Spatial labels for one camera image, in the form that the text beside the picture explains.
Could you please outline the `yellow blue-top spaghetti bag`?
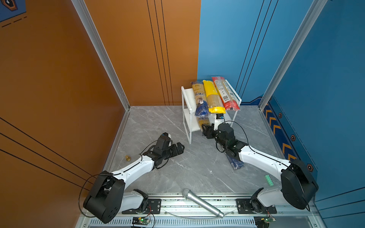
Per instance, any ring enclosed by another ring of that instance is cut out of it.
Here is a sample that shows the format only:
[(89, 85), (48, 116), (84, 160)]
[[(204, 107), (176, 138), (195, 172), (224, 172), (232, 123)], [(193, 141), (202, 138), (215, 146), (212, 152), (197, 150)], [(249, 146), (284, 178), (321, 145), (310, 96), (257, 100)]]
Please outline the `yellow blue-top spaghetti bag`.
[(208, 102), (207, 102), (203, 82), (195, 81), (195, 82), (192, 82), (191, 84), (192, 84), (192, 89), (194, 92), (194, 98), (195, 98), (195, 103), (196, 103), (195, 116), (200, 117), (200, 116), (209, 115), (210, 111), (209, 111), (209, 107), (208, 107)]

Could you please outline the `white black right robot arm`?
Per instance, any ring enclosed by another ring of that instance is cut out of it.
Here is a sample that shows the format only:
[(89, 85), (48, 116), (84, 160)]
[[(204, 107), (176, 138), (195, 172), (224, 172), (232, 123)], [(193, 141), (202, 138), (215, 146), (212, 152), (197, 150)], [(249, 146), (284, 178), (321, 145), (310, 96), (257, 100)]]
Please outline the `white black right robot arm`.
[(234, 129), (228, 123), (202, 125), (202, 133), (208, 139), (214, 139), (219, 152), (243, 163), (251, 164), (281, 183), (279, 187), (259, 188), (250, 198), (255, 213), (262, 213), (270, 206), (290, 204), (299, 210), (309, 210), (309, 203), (319, 187), (306, 164), (274, 157), (254, 149), (248, 142), (236, 139)]

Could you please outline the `blue yellow spaghetti bag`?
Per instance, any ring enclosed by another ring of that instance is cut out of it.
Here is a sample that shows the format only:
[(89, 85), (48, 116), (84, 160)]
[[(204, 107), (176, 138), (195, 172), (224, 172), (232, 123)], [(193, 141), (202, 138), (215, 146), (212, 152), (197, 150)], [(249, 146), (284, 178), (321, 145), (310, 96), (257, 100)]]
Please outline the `blue yellow spaghetti bag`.
[(211, 122), (210, 122), (210, 119), (209, 119), (209, 115), (205, 115), (205, 116), (197, 116), (196, 117), (197, 119), (197, 122), (198, 122), (198, 125), (199, 125), (199, 128), (201, 130), (201, 132), (203, 133), (203, 125), (208, 125), (208, 126), (211, 126)]

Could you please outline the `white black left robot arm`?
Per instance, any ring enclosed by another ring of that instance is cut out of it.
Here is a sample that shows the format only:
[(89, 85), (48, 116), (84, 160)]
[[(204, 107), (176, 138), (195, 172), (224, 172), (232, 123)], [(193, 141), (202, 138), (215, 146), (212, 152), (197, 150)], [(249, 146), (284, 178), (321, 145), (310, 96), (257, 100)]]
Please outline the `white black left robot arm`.
[(170, 134), (163, 133), (139, 154), (139, 158), (114, 172), (102, 171), (93, 175), (95, 182), (79, 210), (90, 212), (89, 218), (98, 218), (109, 223), (118, 213), (134, 210), (137, 213), (148, 211), (148, 195), (139, 189), (127, 192), (126, 189), (141, 176), (164, 167), (176, 156), (182, 155), (184, 145), (173, 143)]

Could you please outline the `dark blue Barilla spaghetti box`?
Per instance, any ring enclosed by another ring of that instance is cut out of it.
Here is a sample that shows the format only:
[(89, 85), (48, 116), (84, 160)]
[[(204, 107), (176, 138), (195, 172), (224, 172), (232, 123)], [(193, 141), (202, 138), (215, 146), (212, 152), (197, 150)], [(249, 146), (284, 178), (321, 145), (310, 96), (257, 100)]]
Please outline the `dark blue Barilla spaghetti box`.
[(226, 157), (234, 170), (238, 170), (244, 167), (244, 162), (237, 160), (233, 154), (225, 153)]

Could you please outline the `red spaghetti package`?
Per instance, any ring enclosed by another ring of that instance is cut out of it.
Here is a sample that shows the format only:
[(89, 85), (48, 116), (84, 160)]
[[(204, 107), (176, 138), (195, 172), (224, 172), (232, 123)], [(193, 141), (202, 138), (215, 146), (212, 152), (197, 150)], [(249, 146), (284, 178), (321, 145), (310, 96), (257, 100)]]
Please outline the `red spaghetti package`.
[(238, 100), (233, 92), (233, 90), (229, 87), (227, 81), (224, 77), (212, 77), (212, 80), (218, 90), (220, 98), (222, 100), (223, 106), (226, 110), (238, 111), (239, 105)]

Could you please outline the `yellow spaghetti package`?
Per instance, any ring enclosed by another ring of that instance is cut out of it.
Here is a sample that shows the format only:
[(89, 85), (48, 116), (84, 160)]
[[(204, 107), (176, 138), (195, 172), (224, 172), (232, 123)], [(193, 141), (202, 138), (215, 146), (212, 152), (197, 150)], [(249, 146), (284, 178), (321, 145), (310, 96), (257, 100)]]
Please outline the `yellow spaghetti package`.
[(212, 114), (225, 114), (226, 110), (223, 107), (220, 95), (212, 81), (203, 81), (206, 99), (208, 103), (209, 112)]

